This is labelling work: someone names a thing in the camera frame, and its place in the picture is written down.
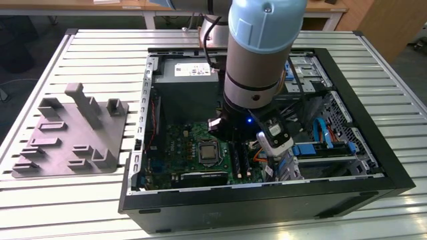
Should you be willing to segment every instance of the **wooden cabinet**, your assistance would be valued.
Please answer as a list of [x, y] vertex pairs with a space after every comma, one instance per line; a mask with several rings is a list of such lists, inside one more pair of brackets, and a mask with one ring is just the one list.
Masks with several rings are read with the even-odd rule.
[[337, 31], [362, 31], [391, 63], [427, 21], [427, 0], [342, 0]]

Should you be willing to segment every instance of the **power supply label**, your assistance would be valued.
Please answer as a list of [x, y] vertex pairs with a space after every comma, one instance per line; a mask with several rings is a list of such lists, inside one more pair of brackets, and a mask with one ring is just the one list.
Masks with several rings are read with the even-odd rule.
[[175, 64], [175, 77], [211, 76], [211, 67], [206, 63], [178, 63]]

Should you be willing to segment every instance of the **open computer tower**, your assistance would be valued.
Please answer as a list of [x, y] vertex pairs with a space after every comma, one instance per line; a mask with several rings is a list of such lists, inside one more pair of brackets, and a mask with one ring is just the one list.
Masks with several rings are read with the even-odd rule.
[[[149, 233], [338, 217], [416, 187], [326, 49], [294, 48], [283, 66], [275, 102], [295, 144], [281, 157], [255, 136], [210, 135], [225, 69], [203, 50], [149, 51], [119, 203]], [[210, 57], [226, 66], [227, 49]]]

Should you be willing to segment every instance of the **slotted table surface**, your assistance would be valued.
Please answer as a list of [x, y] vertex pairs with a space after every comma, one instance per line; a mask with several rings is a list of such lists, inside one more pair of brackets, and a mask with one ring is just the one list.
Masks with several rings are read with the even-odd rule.
[[197, 31], [79, 30], [66, 35], [0, 147], [0, 239], [378, 239], [427, 237], [427, 120], [416, 97], [365, 37], [303, 31], [298, 48], [327, 48], [417, 184], [341, 218], [231, 227], [150, 236], [118, 213], [125, 168], [103, 176], [17, 180], [19, 153], [39, 121], [43, 97], [66, 96], [83, 83], [98, 102], [130, 101], [119, 162], [134, 147], [135, 123], [150, 47], [198, 47]]

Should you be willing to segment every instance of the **gray 3d printed holder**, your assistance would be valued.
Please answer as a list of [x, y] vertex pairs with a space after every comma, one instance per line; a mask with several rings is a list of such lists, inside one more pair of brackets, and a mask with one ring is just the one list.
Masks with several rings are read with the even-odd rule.
[[119, 99], [98, 103], [86, 97], [82, 83], [70, 83], [65, 93], [75, 103], [42, 100], [41, 121], [13, 168], [15, 178], [117, 171], [129, 104]]

